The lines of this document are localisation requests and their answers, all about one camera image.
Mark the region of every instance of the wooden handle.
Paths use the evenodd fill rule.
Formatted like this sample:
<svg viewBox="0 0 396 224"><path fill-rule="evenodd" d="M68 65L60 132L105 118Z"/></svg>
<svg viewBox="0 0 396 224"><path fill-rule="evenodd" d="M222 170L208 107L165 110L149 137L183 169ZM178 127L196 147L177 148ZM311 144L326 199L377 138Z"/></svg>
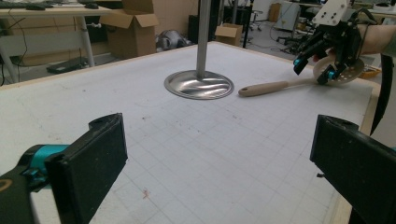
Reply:
<svg viewBox="0 0 396 224"><path fill-rule="evenodd" d="M278 82L272 82L272 83L264 83L264 84L259 84L259 85L254 85L254 86L248 86L245 87L241 90L239 90L239 95L241 96L257 96L257 95L263 95L269 92L273 91L280 91L289 86L289 82L287 81L278 81Z"/></svg>

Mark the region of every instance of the floor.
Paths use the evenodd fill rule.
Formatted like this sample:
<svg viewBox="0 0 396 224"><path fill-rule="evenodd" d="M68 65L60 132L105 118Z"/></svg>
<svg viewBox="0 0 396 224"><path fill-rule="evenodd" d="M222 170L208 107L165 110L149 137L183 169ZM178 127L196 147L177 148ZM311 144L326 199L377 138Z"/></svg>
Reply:
<svg viewBox="0 0 396 224"><path fill-rule="evenodd" d="M274 24L269 21L263 21L260 24L261 31L255 29L253 31L248 32L248 39L247 42L247 49L255 50L258 52L263 52L266 54L270 54L276 57L284 58L287 60L293 60L295 55L292 54L293 47L285 46L284 40L280 39L277 41L279 37L290 37L290 32L279 31L274 29ZM379 66L379 63L372 57L362 57L363 61L366 64L372 64ZM117 61L118 59L114 58L110 54L98 55L95 56L95 63L105 64L105 63L112 63ZM19 67L20 79L21 81L31 80L40 77L47 77L47 76L55 76L47 72L46 68L48 65L42 66L34 66L34 67ZM9 77L7 76L7 69L5 70L6 81L5 85L9 84ZM380 83L381 76L378 75L374 78L371 78L372 81ZM379 141L380 143L388 146L388 147L395 147L396 146L396 119L393 117L396 114L396 88L392 89L392 94L389 99L388 108L386 114L382 121L380 122L379 126L375 130L372 137Z"/></svg>

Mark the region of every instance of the cable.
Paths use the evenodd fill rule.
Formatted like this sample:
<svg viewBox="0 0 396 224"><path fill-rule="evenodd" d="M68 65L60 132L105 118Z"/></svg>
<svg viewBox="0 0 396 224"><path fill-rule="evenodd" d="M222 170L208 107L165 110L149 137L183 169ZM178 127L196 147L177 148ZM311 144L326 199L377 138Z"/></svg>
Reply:
<svg viewBox="0 0 396 224"><path fill-rule="evenodd" d="M6 77L4 76L4 64L3 63L1 64L1 77L3 80L1 82L0 87L2 87L4 85L4 82L6 81Z"/></svg>
<svg viewBox="0 0 396 224"><path fill-rule="evenodd" d="M20 25L20 21L17 21L17 20L14 18L14 16L11 15L11 10L12 10L12 8L9 9L8 15L9 15L9 16L12 18L12 20L14 20L14 21L16 22L16 24L20 27L21 32L22 32L22 36L23 36L23 43L24 43L24 46L25 46L25 52L24 52L23 55L20 57L20 60L18 61L18 64L17 64L17 68L18 68L18 82L20 82L20 81L21 81L20 64L21 64L21 62L22 62L22 60L23 60L23 58L24 58L24 56L26 55L26 52L27 52L27 42L26 42L26 35L25 35L25 33L24 33L24 31L23 31L21 25Z"/></svg>

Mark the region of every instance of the white table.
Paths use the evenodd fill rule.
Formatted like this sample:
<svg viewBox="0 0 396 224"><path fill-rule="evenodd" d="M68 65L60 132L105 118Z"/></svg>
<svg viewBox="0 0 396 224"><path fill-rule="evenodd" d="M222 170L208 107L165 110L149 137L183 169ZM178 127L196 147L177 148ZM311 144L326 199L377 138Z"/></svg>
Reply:
<svg viewBox="0 0 396 224"><path fill-rule="evenodd" d="M12 81L18 82L18 74L14 70L9 57L21 56L25 53L48 52L65 49L84 48L87 53L88 65L94 66L90 37L85 23L85 16L106 15L111 9L99 7L46 8L44 11L25 10L20 8L0 9L0 19L9 18L17 21L21 18L76 17L81 25L80 30L67 33L47 35L3 35L0 36L0 54Z"/></svg>
<svg viewBox="0 0 396 224"><path fill-rule="evenodd" d="M370 82L242 98L246 85L299 78L292 62L212 42L206 70L235 92L198 101L167 91L165 78L194 69L196 55L188 47L3 87L0 174L27 148L70 144L89 121L121 112L129 160L92 223L330 223L339 195L309 160L317 115L370 126ZM41 223L59 222L50 190L32 195Z"/></svg>

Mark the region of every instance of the cardboard box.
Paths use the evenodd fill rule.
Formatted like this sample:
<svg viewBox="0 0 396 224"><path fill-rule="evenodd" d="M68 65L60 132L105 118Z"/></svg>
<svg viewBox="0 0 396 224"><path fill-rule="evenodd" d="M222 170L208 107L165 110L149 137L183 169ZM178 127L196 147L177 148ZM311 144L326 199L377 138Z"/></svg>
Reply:
<svg viewBox="0 0 396 224"><path fill-rule="evenodd" d="M277 18L279 16L279 11L280 11L280 3L273 3L270 6L270 12L268 13L268 21L273 21L276 22Z"/></svg>
<svg viewBox="0 0 396 224"><path fill-rule="evenodd" d="M229 45L240 46L242 25L235 25L230 23L224 23L222 26L218 26L215 32L216 40Z"/></svg>
<svg viewBox="0 0 396 224"><path fill-rule="evenodd" d="M151 0L122 0L122 4L123 9L113 9L99 20L106 25L110 52L121 59L155 53L154 26L159 22Z"/></svg>

